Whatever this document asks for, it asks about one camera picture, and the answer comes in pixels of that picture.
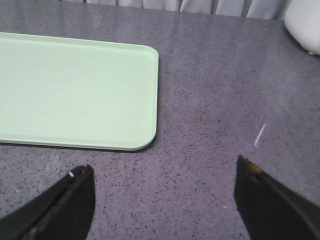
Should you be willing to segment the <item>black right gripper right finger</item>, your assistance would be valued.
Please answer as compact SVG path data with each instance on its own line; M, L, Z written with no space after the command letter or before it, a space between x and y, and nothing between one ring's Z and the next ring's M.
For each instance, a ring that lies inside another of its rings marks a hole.
M239 155L234 199L252 240L318 240L320 208Z

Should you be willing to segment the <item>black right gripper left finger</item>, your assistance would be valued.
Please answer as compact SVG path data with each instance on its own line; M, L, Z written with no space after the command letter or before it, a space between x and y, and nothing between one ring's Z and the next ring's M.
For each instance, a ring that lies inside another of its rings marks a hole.
M2 240L85 240L96 206L94 170L80 165L0 220Z

